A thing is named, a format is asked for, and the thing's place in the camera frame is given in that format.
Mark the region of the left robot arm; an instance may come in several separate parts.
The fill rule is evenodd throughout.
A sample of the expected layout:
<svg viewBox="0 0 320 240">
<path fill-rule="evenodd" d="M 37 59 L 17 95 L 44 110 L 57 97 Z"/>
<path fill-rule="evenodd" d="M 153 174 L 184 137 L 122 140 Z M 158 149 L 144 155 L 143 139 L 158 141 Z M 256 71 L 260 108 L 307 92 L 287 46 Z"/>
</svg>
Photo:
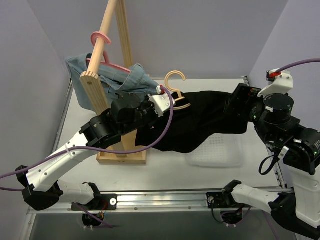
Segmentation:
<svg viewBox="0 0 320 240">
<path fill-rule="evenodd" d="M 122 136 L 150 126 L 169 108 L 167 94 L 150 96 L 144 101 L 133 93 L 118 96 L 110 108 L 82 126 L 48 161 L 33 168 L 17 168 L 17 179 L 24 186 L 24 201 L 36 211 L 57 203 L 97 209 L 103 204 L 103 197 L 94 183 L 68 183 L 61 177 L 97 152 L 120 143 Z"/>
</svg>

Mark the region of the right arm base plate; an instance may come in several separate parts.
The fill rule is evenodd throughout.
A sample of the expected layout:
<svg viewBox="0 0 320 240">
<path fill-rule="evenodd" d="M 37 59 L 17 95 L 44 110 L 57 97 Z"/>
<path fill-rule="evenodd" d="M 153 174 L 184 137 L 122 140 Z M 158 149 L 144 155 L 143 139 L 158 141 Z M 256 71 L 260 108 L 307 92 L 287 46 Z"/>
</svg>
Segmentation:
<svg viewBox="0 0 320 240">
<path fill-rule="evenodd" d="M 226 227 L 236 227 L 245 220 L 251 207 L 236 203 L 222 192 L 207 192 L 207 207 L 211 211 L 213 219 Z"/>
</svg>

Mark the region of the black skirt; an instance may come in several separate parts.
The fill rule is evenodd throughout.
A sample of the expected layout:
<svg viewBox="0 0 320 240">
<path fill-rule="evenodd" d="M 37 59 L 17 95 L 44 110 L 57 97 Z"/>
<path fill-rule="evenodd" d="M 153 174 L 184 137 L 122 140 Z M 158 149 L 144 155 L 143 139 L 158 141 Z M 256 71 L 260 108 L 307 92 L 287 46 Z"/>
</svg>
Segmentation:
<svg viewBox="0 0 320 240">
<path fill-rule="evenodd" d="M 231 96 L 228 92 L 200 91 L 182 94 L 185 99 L 177 105 L 190 103 L 190 107 L 175 110 L 166 135 L 153 146 L 162 152 L 191 153 L 213 134 L 244 134 L 248 122 L 224 113 Z"/>
</svg>

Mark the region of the beige plastic hanger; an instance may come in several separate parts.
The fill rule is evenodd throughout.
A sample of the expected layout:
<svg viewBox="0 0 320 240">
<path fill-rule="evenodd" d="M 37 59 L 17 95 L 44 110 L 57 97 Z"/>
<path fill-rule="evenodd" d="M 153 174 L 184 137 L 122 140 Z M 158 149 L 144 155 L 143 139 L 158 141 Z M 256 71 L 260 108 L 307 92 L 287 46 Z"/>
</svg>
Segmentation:
<svg viewBox="0 0 320 240">
<path fill-rule="evenodd" d="M 184 100 L 185 97 L 182 96 L 182 92 L 181 92 L 179 89 L 177 89 L 177 88 L 172 88 L 172 87 L 170 86 L 170 84 L 169 84 L 169 78 L 170 78 L 172 75 L 179 75 L 183 81 L 186 80 L 186 76 L 185 76 L 181 71 L 173 70 L 173 71 L 170 71 L 170 72 L 165 76 L 165 78 L 164 78 L 165 87 L 166 87 L 169 91 L 174 92 L 174 93 L 177 93 L 178 98 L 175 99 L 175 102 Z M 184 109 L 186 109 L 186 108 L 189 108 L 190 106 L 191 106 L 191 104 L 188 103 L 188 104 L 185 104 L 185 105 L 183 105 L 183 106 L 174 107 L 173 109 L 174 109 L 175 111 L 180 111 L 180 110 L 184 110 Z"/>
</svg>

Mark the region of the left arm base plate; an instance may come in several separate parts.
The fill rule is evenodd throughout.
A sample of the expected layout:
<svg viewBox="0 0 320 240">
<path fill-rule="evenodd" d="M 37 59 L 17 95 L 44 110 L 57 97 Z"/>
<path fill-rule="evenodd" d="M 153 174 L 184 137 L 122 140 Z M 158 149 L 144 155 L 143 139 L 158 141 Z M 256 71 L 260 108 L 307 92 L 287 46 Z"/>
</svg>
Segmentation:
<svg viewBox="0 0 320 240">
<path fill-rule="evenodd" d="M 106 223 L 107 211 L 115 211 L 118 204 L 118 195 L 114 193 L 102 194 L 96 197 L 90 203 L 83 205 L 73 202 L 71 204 L 72 211 L 82 212 L 82 223 L 88 228 L 113 228 L 112 225 Z"/>
</svg>

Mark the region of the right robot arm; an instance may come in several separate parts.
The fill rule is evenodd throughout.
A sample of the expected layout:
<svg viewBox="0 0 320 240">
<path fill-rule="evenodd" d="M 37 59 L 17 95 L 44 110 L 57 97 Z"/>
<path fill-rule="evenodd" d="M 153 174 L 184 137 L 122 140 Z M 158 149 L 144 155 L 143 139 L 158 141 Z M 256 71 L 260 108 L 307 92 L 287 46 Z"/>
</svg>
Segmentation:
<svg viewBox="0 0 320 240">
<path fill-rule="evenodd" d="M 259 88 L 237 86 L 225 106 L 254 124 L 271 151 L 272 163 L 289 169 L 293 191 L 268 192 L 233 180 L 222 191 L 227 206 L 244 204 L 262 210 L 284 229 L 307 238 L 320 237 L 320 133 L 292 116 L 294 100 L 286 93 L 260 96 Z"/>
</svg>

